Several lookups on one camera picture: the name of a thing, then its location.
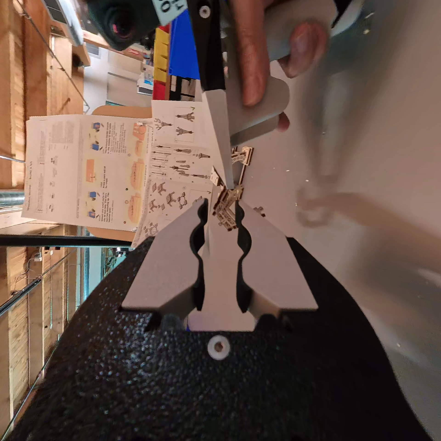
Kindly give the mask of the small wooden lattice model piece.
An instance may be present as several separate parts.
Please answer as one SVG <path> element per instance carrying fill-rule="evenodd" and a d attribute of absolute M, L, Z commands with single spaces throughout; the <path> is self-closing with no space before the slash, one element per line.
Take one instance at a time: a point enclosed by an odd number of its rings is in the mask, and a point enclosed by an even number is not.
<path fill-rule="evenodd" d="M 218 224 L 224 226 L 227 231 L 237 229 L 235 221 L 235 203 L 242 198 L 244 186 L 238 184 L 234 189 L 227 189 L 224 185 L 215 201 L 212 209 L 212 215 L 218 219 Z"/>

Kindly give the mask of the instruction sheet with tower drawings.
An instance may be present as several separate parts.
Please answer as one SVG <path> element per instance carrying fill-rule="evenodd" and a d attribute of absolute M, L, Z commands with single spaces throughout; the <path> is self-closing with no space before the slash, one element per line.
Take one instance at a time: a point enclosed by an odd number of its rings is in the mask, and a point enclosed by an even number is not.
<path fill-rule="evenodd" d="M 221 152 L 205 102 L 153 101 L 153 141 L 148 148 L 142 215 L 131 247 L 157 235 L 198 200 L 212 209 L 214 168 Z"/>

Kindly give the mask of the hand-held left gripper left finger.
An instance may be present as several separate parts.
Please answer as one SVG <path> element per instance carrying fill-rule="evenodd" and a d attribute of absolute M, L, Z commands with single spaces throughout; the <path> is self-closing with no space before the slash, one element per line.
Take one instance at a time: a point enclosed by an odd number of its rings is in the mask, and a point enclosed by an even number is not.
<path fill-rule="evenodd" d="M 187 317 L 201 311 L 205 298 L 204 227 L 209 202 L 199 199 L 157 235 L 123 300 L 126 311 Z"/>

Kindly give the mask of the white ceiling unit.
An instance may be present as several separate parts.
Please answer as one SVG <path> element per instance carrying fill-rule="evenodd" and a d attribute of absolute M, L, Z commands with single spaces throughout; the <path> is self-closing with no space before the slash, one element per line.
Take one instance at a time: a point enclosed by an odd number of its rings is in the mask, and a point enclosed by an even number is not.
<path fill-rule="evenodd" d="M 55 22 L 73 46 L 82 46 L 84 43 L 83 29 L 78 19 L 76 9 L 69 0 L 42 0 L 50 18 Z"/>

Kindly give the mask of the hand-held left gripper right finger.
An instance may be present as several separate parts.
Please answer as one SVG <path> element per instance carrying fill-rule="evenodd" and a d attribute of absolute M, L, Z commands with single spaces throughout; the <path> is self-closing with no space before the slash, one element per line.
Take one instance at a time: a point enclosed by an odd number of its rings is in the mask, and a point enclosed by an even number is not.
<path fill-rule="evenodd" d="M 238 261 L 236 299 L 258 320 L 284 313 L 316 311 L 318 305 L 287 237 L 243 201 L 235 203 Z"/>

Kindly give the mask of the wooden tower base model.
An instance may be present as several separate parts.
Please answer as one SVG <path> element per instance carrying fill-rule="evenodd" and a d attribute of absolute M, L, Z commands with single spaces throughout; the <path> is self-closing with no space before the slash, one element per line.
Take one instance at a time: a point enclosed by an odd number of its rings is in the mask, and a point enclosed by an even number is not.
<path fill-rule="evenodd" d="M 235 147 L 232 149 L 233 188 L 243 184 L 244 175 L 247 167 L 251 163 L 253 151 L 254 148 L 249 146 L 242 146 L 241 148 Z"/>

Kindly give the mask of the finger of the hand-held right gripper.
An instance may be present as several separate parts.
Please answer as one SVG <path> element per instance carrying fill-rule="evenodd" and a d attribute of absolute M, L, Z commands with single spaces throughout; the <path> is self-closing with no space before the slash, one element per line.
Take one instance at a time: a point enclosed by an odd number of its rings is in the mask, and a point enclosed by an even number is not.
<path fill-rule="evenodd" d="M 207 140 L 212 147 L 213 166 L 228 189 L 234 188 L 227 97 L 224 90 L 207 90 L 201 94 L 207 113 Z"/>

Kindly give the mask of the person's right hand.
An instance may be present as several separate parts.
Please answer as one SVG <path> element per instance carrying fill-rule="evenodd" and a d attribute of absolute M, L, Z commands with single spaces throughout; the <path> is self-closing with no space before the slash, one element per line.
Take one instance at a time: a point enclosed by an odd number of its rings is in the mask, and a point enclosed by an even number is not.
<path fill-rule="evenodd" d="M 266 9 L 284 1 L 233 0 L 230 9 L 235 20 L 237 54 L 242 79 L 242 101 L 247 107 L 261 102 L 270 74 L 264 31 Z M 326 52 L 328 32 L 315 21 L 297 25 L 290 36 L 290 54 L 278 59 L 284 74 L 296 78 L 309 70 Z"/>

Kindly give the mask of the blue red yellow printed box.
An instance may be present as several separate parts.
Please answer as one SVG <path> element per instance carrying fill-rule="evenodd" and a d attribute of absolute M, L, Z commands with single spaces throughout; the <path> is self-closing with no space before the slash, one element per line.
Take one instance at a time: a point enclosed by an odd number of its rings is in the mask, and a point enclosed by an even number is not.
<path fill-rule="evenodd" d="M 199 69 L 188 11 L 155 31 L 153 100 L 201 101 Z"/>

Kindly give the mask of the spiral metal duct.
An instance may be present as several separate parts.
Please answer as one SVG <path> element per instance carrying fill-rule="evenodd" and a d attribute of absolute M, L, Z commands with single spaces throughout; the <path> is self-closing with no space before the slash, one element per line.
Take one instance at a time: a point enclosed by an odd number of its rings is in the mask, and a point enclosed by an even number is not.
<path fill-rule="evenodd" d="M 14 207 L 23 205 L 25 193 L 22 190 L 1 190 L 0 208 Z"/>

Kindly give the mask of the white carton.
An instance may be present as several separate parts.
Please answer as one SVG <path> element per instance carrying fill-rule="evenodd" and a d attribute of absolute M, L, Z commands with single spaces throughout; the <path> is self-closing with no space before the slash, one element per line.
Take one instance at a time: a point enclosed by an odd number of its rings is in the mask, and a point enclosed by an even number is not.
<path fill-rule="evenodd" d="M 149 64 L 142 64 L 141 74 L 137 80 L 137 93 L 141 95 L 153 95 L 154 67 Z"/>

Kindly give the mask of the instruction sheet with orange pictures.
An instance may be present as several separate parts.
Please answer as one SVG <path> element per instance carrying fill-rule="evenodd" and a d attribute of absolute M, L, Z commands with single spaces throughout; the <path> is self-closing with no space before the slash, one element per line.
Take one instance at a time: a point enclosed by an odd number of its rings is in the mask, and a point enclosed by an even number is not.
<path fill-rule="evenodd" d="M 26 122 L 23 216 L 136 231 L 152 141 L 152 119 L 31 117 Z"/>

